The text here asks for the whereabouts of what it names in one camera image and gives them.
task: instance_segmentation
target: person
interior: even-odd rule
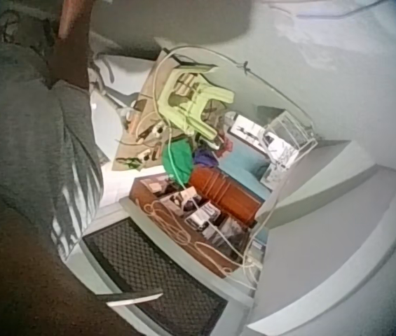
[[[0,335],[140,335],[63,263],[102,195],[88,95],[93,4],[64,0],[47,62],[0,43]]]

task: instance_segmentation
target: green cloth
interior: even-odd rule
[[[171,155],[168,153],[168,146],[171,147]],[[162,153],[162,162],[169,176],[183,184],[188,183],[191,172],[193,171],[193,157],[187,139],[167,145]]]

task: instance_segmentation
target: purple cloth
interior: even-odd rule
[[[218,166],[218,160],[213,156],[212,152],[207,148],[198,148],[195,150],[193,156],[193,163],[196,165],[203,165],[206,167]]]

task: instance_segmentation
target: black mat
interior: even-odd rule
[[[137,306],[164,330],[174,336],[210,335],[227,301],[173,262],[131,218],[83,240],[123,292],[163,289],[159,299]]]

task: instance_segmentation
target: doormat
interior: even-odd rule
[[[171,260],[131,218],[83,240],[122,292],[162,288],[157,300],[137,304],[161,328],[174,336],[210,335],[227,301]]]

